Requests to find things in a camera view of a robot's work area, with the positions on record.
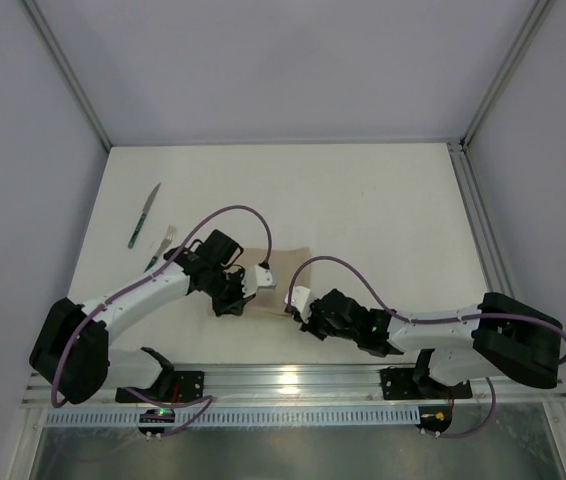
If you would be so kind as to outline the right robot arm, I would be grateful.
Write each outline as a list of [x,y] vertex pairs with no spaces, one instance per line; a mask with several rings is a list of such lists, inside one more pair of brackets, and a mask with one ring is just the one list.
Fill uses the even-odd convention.
[[350,340],[375,357],[414,353],[413,381],[433,395],[465,381],[504,375],[536,389],[558,383],[563,326],[553,317],[504,294],[449,312],[412,314],[366,308],[333,289],[322,297],[296,287],[286,313],[319,340]]

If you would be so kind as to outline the beige cloth napkin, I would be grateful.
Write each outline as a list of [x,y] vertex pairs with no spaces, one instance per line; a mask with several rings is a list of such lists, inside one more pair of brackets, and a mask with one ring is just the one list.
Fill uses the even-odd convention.
[[253,265],[260,265],[269,268],[275,276],[277,281],[276,287],[274,289],[259,290],[255,298],[245,306],[243,312],[245,316],[285,316],[284,299],[288,294],[289,284],[294,272],[303,262],[311,257],[309,247],[291,250],[274,249],[269,256],[267,265],[263,266],[266,253],[265,249],[247,248],[232,264],[224,269],[231,271],[237,267],[246,269]]

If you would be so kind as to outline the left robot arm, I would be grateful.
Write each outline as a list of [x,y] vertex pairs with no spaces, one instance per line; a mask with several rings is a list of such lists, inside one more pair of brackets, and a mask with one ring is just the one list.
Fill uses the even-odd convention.
[[173,364],[156,350],[115,350],[113,342],[162,306],[192,293],[206,294],[218,316],[243,313],[261,288],[274,285],[266,262],[233,264],[243,248],[219,230],[191,247],[168,251],[144,275],[117,293],[50,308],[29,356],[30,366],[55,388],[56,406],[77,405],[103,388],[118,403],[189,402]]

